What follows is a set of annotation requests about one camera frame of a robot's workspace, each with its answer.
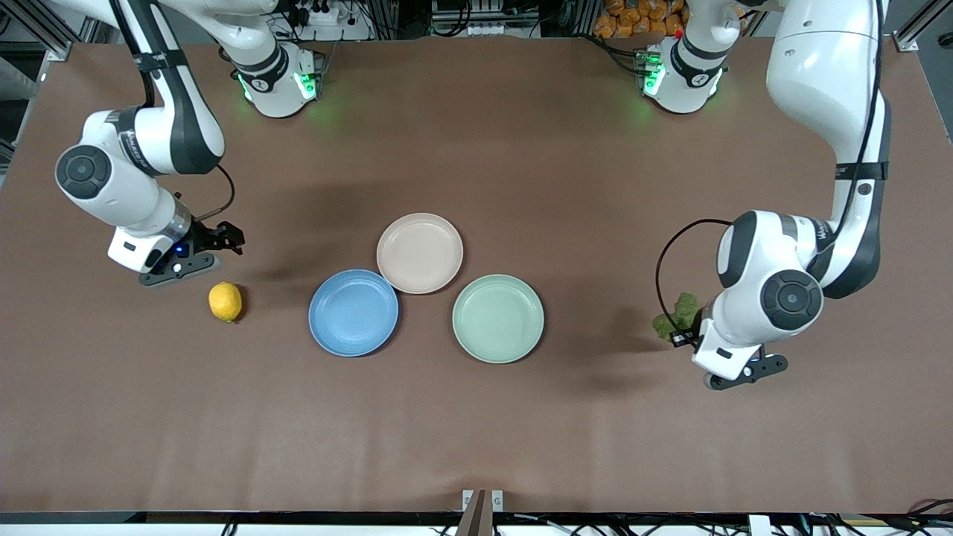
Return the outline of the green lettuce leaf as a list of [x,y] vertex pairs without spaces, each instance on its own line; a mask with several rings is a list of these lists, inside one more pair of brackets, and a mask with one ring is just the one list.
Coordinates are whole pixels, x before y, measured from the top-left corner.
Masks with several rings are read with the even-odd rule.
[[670,342],[670,329],[675,323],[674,318],[681,315],[691,315],[691,313],[701,311],[698,299],[693,294],[681,293],[675,303],[674,310],[668,313],[661,313],[656,316],[652,322],[652,328],[658,338]]

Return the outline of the yellow lemon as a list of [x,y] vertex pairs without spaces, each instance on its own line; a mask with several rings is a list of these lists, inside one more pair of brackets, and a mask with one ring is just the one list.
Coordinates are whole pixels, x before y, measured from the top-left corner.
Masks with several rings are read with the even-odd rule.
[[232,323],[243,312],[243,298],[238,285],[222,281],[208,292],[208,308],[214,318]]

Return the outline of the brown table cover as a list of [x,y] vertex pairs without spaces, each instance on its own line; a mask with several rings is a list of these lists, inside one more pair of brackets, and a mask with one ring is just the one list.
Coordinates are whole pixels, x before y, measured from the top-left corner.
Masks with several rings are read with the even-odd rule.
[[[661,112],[595,45],[338,45],[321,101],[275,120],[214,45],[188,60],[226,135],[241,257],[161,289],[57,187],[89,113],[140,103],[122,45],[52,64],[0,189],[0,510],[443,510],[501,489],[535,511],[903,512],[953,497],[953,145],[914,54],[886,45],[882,263],[773,344],[789,370],[725,392],[652,329],[657,255],[704,217],[828,217],[836,159],[765,88],[743,39],[718,94]],[[462,235],[456,278],[396,291],[371,355],[316,343],[307,308],[377,272],[399,217]],[[532,353],[480,362],[452,311],[474,279],[544,303]],[[243,312],[208,308],[219,282]]]

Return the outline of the blue plate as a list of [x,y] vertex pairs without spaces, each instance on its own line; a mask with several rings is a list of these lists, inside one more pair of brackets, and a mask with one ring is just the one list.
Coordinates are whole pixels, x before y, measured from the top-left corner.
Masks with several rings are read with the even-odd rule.
[[307,325],[316,343],[338,357],[361,357],[394,335],[401,306],[377,272],[354,269],[331,275],[313,293]]

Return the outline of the beige plate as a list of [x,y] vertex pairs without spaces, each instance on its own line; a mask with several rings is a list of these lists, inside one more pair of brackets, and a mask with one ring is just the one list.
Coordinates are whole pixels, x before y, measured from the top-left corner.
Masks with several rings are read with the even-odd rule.
[[464,255],[457,228],[431,213],[399,217],[377,242],[379,274],[405,294],[425,295],[443,289],[459,274]]

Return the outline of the pale green plate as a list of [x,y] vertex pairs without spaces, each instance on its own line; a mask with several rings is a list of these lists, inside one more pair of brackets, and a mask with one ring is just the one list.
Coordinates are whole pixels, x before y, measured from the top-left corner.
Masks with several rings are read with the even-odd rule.
[[459,293],[452,311],[459,345],[490,364],[514,363],[532,353],[544,335],[545,322],[537,292],[513,275],[474,279]]

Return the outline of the white power strip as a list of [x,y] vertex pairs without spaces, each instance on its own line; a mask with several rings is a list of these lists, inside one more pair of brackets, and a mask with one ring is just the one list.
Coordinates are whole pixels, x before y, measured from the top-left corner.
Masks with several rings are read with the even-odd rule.
[[290,34],[307,41],[366,41],[377,36],[360,0],[283,0]]

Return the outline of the orange snack bag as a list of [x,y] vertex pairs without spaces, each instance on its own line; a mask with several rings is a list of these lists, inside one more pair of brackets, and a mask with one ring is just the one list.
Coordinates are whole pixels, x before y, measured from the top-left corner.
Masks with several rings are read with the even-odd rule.
[[602,39],[649,33],[678,37],[690,16],[686,0],[602,0],[592,34]]

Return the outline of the grey electronics rack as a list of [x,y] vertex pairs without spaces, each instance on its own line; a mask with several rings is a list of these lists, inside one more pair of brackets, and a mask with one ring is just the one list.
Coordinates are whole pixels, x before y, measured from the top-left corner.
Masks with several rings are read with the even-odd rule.
[[443,37],[539,34],[541,0],[431,0],[431,34]]

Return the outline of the aluminium frame profile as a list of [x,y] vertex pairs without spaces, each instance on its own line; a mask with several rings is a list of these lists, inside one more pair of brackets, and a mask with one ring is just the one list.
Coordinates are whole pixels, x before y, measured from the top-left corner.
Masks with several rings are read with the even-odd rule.
[[925,0],[925,4],[905,24],[893,31],[892,37],[896,50],[898,52],[918,51],[917,39],[920,34],[938,21],[950,7],[953,7],[953,0]]
[[51,55],[52,61],[67,60],[71,45],[81,41],[79,34],[43,0],[0,0],[0,11],[10,15],[31,40]]

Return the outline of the black table edge rail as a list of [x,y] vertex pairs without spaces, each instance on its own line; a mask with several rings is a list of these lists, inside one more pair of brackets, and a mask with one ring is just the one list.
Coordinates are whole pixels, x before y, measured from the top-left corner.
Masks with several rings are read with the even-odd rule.
[[[912,532],[919,527],[953,527],[953,510],[940,514],[796,514],[771,513],[770,518],[778,523],[791,522],[797,529],[806,527],[830,527],[844,522],[845,526],[860,529],[881,523],[883,526],[902,532]],[[0,513],[0,523],[8,525],[68,525],[85,523],[212,523],[212,525],[358,525],[358,526],[456,526],[463,518],[460,511],[431,512],[333,512],[333,511],[75,511],[75,512],[10,512]],[[520,514],[513,512],[494,513],[496,525],[520,525],[520,523],[555,522],[558,525],[583,523],[595,525],[607,522],[620,526],[630,525],[708,525],[736,527],[746,524],[742,513],[541,513]]]

